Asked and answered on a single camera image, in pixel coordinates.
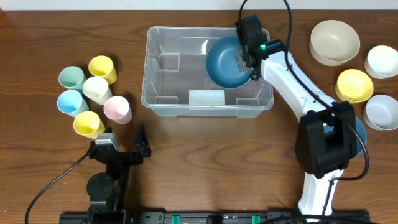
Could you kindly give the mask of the beige large bowl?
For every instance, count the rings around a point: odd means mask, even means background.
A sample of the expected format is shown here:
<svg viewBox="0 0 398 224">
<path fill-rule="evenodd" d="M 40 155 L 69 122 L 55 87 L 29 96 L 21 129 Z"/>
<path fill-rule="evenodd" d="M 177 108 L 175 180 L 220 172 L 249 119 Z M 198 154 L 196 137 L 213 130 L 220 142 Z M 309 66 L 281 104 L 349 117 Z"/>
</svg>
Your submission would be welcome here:
<svg viewBox="0 0 398 224">
<path fill-rule="evenodd" d="M 342 65 L 355 58 L 360 46 L 357 32 L 348 24 L 337 20 L 320 22 L 310 34 L 309 49 L 312 57 L 330 67 Z"/>
</svg>

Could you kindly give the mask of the light grey small bowl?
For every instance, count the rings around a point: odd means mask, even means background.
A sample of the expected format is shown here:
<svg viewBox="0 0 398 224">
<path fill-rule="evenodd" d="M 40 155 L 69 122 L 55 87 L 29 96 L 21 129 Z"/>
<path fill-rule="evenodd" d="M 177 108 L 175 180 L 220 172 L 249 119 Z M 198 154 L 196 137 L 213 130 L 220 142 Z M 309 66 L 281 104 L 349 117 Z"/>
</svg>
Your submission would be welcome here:
<svg viewBox="0 0 398 224">
<path fill-rule="evenodd" d="M 387 95 L 372 96 L 363 109 L 363 119 L 375 130 L 397 129 L 397 100 Z"/>
</svg>

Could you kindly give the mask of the dark blue bowl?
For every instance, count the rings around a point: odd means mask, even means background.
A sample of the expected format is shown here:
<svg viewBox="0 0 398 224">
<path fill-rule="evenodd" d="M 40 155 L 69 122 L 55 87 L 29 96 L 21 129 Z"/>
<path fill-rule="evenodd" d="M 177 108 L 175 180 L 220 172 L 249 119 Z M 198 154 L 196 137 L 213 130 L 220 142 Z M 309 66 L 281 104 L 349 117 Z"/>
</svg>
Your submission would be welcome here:
<svg viewBox="0 0 398 224">
<path fill-rule="evenodd" d="M 250 80 L 252 70 L 240 72 L 236 51 L 241 49 L 237 37 L 229 36 L 217 40 L 206 55 L 206 71 L 211 80 L 222 88 L 234 89 Z"/>
<path fill-rule="evenodd" d="M 366 130 L 364 128 L 363 123 L 361 122 L 361 120 L 358 117 L 356 117 L 356 132 L 359 134 L 363 143 L 366 144 L 366 138 L 367 138 Z M 356 157 L 358 157 L 362 153 L 363 148 L 362 148 L 359 140 L 357 140 L 356 144 L 357 144 Z"/>
</svg>

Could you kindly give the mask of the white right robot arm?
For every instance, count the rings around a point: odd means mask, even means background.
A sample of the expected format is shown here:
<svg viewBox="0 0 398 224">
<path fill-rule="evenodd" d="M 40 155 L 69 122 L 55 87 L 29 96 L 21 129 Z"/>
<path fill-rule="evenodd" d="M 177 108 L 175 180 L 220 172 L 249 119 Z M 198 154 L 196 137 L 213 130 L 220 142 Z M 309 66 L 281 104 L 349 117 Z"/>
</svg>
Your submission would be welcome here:
<svg viewBox="0 0 398 224">
<path fill-rule="evenodd" d="M 305 171 L 300 212 L 331 215 L 335 185 L 345 179 L 343 171 L 361 143 L 353 106 L 337 103 L 317 88 L 294 62 L 289 44 L 269 40 L 257 16 L 238 19 L 235 27 L 240 71 L 269 82 L 299 121 L 295 154 Z"/>
</svg>

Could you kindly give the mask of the yellow small bowl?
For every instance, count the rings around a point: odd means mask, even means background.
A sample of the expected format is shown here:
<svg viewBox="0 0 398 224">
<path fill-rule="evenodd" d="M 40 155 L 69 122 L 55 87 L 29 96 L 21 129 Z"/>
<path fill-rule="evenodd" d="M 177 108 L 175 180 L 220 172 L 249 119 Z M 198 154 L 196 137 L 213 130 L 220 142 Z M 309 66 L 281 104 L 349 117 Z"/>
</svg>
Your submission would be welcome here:
<svg viewBox="0 0 398 224">
<path fill-rule="evenodd" d="M 351 104 L 367 101 L 372 97 L 373 91 L 374 85 L 370 77 L 357 69 L 341 72 L 335 85 L 338 98 Z"/>
</svg>

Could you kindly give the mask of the white small bowl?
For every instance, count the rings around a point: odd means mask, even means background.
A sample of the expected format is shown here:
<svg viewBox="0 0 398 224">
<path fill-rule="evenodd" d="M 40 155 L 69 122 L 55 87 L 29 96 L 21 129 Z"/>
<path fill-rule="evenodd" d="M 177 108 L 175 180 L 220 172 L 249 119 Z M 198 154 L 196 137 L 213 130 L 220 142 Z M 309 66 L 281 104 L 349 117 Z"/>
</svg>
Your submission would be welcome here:
<svg viewBox="0 0 398 224">
<path fill-rule="evenodd" d="M 387 79 L 397 75 L 397 50 L 386 45 L 373 47 L 364 61 L 367 73 L 373 78 Z"/>
</svg>

